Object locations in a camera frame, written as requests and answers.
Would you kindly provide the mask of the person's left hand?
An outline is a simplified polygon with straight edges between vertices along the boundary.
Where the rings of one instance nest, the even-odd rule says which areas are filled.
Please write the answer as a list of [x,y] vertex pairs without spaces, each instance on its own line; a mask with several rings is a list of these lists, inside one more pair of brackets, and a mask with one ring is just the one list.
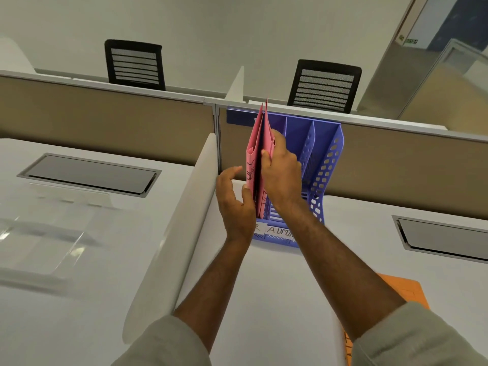
[[255,231],[256,212],[255,207],[245,207],[233,190],[233,180],[241,170],[242,166],[233,166],[221,172],[216,179],[216,197],[227,240],[248,248]]

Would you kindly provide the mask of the beige desk partition panel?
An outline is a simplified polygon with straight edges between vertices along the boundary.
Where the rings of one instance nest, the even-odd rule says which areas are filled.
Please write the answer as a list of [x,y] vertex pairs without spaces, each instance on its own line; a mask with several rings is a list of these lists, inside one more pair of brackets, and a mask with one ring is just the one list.
[[214,112],[204,98],[0,71],[0,138],[195,165]]
[[488,136],[268,104],[339,123],[344,147],[326,195],[488,220]]

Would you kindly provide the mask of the clear acrylic stand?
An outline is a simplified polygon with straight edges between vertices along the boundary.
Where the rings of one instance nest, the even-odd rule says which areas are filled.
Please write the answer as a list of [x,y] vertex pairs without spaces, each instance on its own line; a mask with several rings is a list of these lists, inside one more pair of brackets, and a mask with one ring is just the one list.
[[0,286],[61,294],[121,209],[107,193],[27,183],[0,197]]

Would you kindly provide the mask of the pink paper folder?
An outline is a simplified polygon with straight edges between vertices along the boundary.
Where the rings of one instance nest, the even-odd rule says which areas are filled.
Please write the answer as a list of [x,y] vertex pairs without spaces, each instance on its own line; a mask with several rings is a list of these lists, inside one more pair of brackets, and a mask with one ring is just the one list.
[[258,149],[260,147],[261,128],[264,118],[264,104],[262,103],[259,112],[254,120],[253,128],[246,151],[246,185],[251,191],[253,203],[256,203],[256,167],[258,158]]
[[260,110],[261,121],[257,141],[258,158],[255,168],[254,194],[257,218],[259,219],[265,217],[267,202],[267,191],[265,189],[264,179],[262,178],[262,151],[265,150],[269,155],[269,159],[271,159],[275,147],[275,136],[270,126],[267,107],[268,100],[264,104],[264,110]]

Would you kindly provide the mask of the door with metal frame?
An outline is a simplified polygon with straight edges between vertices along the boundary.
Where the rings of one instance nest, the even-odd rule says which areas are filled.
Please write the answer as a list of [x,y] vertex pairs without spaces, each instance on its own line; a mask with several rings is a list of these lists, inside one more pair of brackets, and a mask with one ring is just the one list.
[[488,47],[488,0],[414,0],[395,42],[441,52],[452,39],[480,51]]

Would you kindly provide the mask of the blue plastic file rack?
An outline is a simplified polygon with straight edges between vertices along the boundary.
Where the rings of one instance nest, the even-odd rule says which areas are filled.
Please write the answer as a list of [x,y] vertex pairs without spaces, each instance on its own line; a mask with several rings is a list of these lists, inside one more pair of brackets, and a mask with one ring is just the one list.
[[[227,123],[253,128],[258,112],[227,109]],[[299,116],[272,114],[269,111],[268,118],[271,129],[280,132],[285,137],[287,149],[296,154],[301,164],[301,197],[308,203],[308,208],[314,217],[323,223],[325,221],[323,196],[344,147],[340,124]],[[268,196],[265,217],[260,220],[267,221],[272,226],[288,228]],[[278,245],[298,247],[296,241],[278,237],[254,234],[253,238]]]

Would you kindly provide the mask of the person's right hand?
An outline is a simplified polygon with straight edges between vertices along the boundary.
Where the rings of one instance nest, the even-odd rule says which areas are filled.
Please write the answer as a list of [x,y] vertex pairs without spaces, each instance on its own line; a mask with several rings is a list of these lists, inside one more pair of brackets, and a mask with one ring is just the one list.
[[271,172],[262,172],[265,189],[275,210],[283,220],[295,218],[307,211],[307,204],[301,198],[301,164],[296,154],[286,148],[285,137],[272,129],[275,147],[272,154]]

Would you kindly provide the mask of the person's left forearm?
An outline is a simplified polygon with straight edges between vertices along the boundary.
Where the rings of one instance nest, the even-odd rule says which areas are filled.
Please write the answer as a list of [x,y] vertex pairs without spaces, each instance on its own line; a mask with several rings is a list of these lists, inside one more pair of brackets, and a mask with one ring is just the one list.
[[228,236],[174,313],[150,324],[111,366],[212,366],[209,354],[251,239]]

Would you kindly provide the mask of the white curved desk divider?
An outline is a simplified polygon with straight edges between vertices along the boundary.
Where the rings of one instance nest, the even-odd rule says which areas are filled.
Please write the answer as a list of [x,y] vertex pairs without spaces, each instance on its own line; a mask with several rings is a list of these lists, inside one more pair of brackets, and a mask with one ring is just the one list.
[[125,344],[132,344],[150,324],[175,309],[215,192],[217,157],[217,139],[211,133],[126,315]]
[[18,44],[4,36],[0,36],[0,71],[36,74]]
[[243,99],[244,82],[245,67],[241,66],[224,99],[226,101],[245,103]]

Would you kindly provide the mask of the person's right forearm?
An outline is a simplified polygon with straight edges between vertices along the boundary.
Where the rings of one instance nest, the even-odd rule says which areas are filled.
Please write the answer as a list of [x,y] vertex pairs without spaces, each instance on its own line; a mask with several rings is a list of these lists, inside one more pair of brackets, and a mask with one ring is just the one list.
[[308,209],[272,202],[351,339],[351,366],[488,366],[440,316],[406,301]]

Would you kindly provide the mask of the black mesh office chair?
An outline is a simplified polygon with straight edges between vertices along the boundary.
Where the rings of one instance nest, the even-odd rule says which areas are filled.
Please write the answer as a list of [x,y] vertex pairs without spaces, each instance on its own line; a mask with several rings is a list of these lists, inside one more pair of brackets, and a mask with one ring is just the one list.
[[361,76],[357,66],[300,59],[287,105],[350,114]]
[[104,49],[109,83],[166,91],[161,45],[108,39]]

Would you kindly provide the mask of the orange paper folder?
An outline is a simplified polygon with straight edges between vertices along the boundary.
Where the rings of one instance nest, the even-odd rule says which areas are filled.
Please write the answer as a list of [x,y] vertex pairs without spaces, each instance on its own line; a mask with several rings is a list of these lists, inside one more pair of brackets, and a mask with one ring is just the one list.
[[[391,286],[404,300],[420,303],[424,308],[430,309],[421,284],[418,281],[378,274],[389,286]],[[344,331],[345,342],[345,366],[351,366],[353,343],[348,334]]]

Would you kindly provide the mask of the glass partition panel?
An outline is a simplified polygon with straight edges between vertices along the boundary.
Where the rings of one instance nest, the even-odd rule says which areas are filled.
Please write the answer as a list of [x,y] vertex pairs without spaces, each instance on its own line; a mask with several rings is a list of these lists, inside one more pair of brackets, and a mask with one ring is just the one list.
[[488,48],[451,39],[399,120],[488,136]]

